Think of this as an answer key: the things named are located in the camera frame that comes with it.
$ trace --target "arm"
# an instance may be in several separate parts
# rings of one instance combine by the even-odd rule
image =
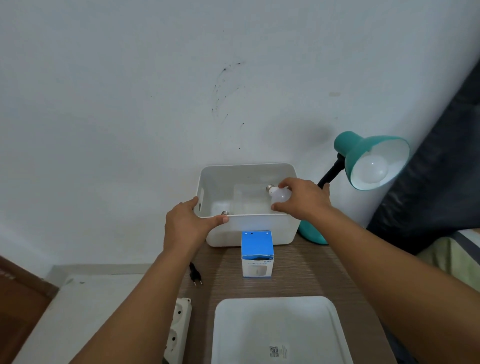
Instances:
[[[328,241],[380,319],[422,363],[476,363],[480,293],[394,247],[330,205],[329,186],[287,178],[275,211],[309,221]]]
[[[180,283],[209,231],[226,216],[199,218],[198,198],[167,213],[163,252],[71,364],[161,363]]]

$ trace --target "label sticker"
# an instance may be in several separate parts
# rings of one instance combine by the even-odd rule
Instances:
[[[289,358],[290,347],[288,344],[272,344],[269,347],[270,359],[286,360]]]

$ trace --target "desk lamp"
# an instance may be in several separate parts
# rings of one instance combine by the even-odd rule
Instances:
[[[410,155],[408,142],[398,136],[378,135],[362,138],[354,132],[339,134],[333,144],[338,152],[333,167],[318,182],[323,188],[342,170],[350,184],[361,191],[383,186],[400,173]],[[325,238],[311,223],[303,220],[298,232],[308,241],[327,244]]]

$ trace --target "wooden table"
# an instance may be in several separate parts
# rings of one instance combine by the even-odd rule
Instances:
[[[396,360],[380,321],[349,278],[329,246],[309,243],[300,236],[276,245],[271,279],[244,279],[240,247],[212,248],[205,244],[196,256],[203,285],[185,275],[179,297],[192,299],[184,363],[210,364],[215,308],[226,298],[325,296],[340,317],[355,364],[394,364]]]

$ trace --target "person's left hand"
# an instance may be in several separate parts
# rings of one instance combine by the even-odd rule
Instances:
[[[180,202],[167,213],[165,222],[164,251],[187,254],[193,259],[211,229],[228,222],[228,216],[217,215],[200,218],[193,212],[198,203],[195,196],[190,201]]]

